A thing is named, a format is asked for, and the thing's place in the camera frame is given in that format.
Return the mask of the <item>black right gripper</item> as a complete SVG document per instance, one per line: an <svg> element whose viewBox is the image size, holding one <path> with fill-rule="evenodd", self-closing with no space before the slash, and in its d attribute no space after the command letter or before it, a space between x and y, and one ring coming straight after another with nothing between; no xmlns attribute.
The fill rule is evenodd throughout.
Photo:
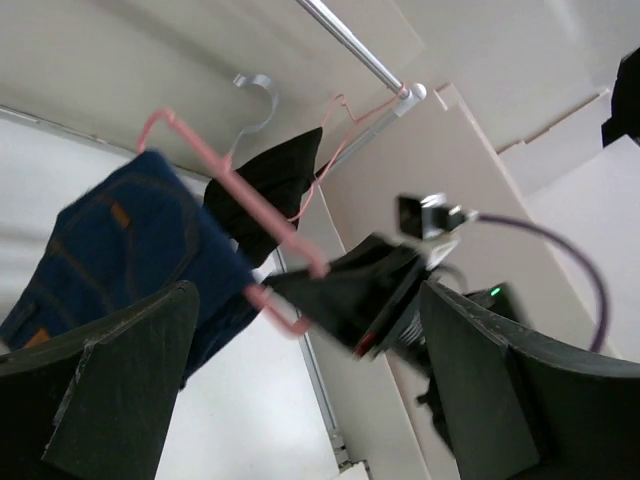
<svg viewBox="0 0 640 480"><path fill-rule="evenodd" d="M530 325L510 284L471 291L466 276L456 266L441 263L425 268L416 250L393 245L377 234L333 260L324 277L312 278L300 269L271 275L264 284L346 349L374 353L391 350L427 378L427 390L416 397L416 403L431 411L437 434L451 447L418 298L423 281L437 282L443 274L453 277L459 293L474 303L515 323Z"/></svg>

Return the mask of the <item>black hanging garment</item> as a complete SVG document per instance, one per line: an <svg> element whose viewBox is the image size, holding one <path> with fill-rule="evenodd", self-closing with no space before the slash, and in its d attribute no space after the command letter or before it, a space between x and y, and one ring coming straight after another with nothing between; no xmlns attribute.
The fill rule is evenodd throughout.
<svg viewBox="0 0 640 480"><path fill-rule="evenodd" d="M317 127L259 154L237 169L237 174L284 217L298 213L303 195L314 179L317 151L323 129ZM278 242L219 184L211 180L204 206L253 267L260 267Z"/></svg>

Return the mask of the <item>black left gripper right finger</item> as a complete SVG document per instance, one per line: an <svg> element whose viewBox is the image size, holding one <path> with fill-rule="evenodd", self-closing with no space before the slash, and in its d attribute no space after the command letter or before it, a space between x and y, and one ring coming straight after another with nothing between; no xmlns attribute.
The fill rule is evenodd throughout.
<svg viewBox="0 0 640 480"><path fill-rule="evenodd" d="M420 311L463 479L636 479L639 366L430 282Z"/></svg>

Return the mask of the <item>white clothes rack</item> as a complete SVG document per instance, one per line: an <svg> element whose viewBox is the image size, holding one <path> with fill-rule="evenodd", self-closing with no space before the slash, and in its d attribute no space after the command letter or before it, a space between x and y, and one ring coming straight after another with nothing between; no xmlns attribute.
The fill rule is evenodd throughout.
<svg viewBox="0 0 640 480"><path fill-rule="evenodd" d="M421 83L414 83L409 86L402 83L324 2L297 1L297 4L394 94L392 100L354 121L355 126L362 125L372 115L382 111L382 115L364 129L353 141L349 144L341 145L335 156L326 166L321 168L321 174L328 174L379 135L386 127L425 100L428 90Z"/></svg>

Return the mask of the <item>pink hanger with black garment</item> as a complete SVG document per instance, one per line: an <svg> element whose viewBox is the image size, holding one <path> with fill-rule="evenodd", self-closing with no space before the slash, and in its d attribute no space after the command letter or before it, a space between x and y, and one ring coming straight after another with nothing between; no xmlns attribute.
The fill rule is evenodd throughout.
<svg viewBox="0 0 640 480"><path fill-rule="evenodd" d="M329 161L323 166L323 171L318 174L316 173L314 175L314 180L312 181L309 190L308 190L308 196L307 198L301 203L301 206L299 208L299 211L297 214L295 214L294 216L288 218L288 221L290 223L294 223L297 220L300 220L302 218L302 216L304 215L304 212L306 211L313 195L314 195L314 191L316 187L320 186L320 183L322 182L322 180L324 179L324 177L327 175L328 170L334 165L334 163L337 160L338 155L344 150L344 148L347 145L347 141L350 139L350 137L352 136L352 134L355 131L355 128L357 126L359 126L360 124L362 124L366 119L368 119L369 117L371 117L372 115L380 112L381 110L384 110L388 107L390 107L400 96L402 93L404 93L406 91L406 84L404 82L401 83L401 88L400 91L398 93L395 93L388 101L386 101L383 104L380 104L379 106L377 106L376 108L368 111L367 113L356 117L354 112L352 111L352 109L350 108L347 100L346 100L346 96L343 93L340 93L336 96L333 97L333 99L331 100L329 107L326 111L325 117L321 123L321 126L324 127L331 115L332 110L334 109L334 104L337 101L340 101L340 106L343 107L346 112L348 113L350 119L351 119L351 126L349 127L347 133L344 135L341 143L338 145L338 147L336 148L336 150L334 151L332 157L329 159Z"/></svg>

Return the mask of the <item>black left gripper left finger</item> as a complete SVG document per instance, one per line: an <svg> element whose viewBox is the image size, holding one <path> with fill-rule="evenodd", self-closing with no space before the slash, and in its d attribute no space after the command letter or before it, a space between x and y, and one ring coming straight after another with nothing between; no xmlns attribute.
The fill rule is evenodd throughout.
<svg viewBox="0 0 640 480"><path fill-rule="evenodd" d="M2 478L154 478L198 311L179 282L2 356Z"/></svg>

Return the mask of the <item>aluminium rail right side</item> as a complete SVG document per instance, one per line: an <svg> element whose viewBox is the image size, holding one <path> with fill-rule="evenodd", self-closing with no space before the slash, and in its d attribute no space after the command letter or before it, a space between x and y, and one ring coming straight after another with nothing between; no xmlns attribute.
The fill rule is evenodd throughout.
<svg viewBox="0 0 640 480"><path fill-rule="evenodd" d="M339 472L344 473L357 464L361 464L365 469L367 479L371 479L372 471L369 462L366 459L353 458L347 449L317 362L309 331L299 338L299 343Z"/></svg>

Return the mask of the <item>dark blue denim trousers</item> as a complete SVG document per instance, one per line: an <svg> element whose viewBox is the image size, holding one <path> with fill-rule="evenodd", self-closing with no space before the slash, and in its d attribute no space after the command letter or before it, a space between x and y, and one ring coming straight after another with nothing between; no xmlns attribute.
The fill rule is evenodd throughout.
<svg viewBox="0 0 640 480"><path fill-rule="evenodd" d="M166 159L147 150L58 214L1 340L12 350L35 345L179 281L199 294L190 377L256 318L244 295L255 279Z"/></svg>

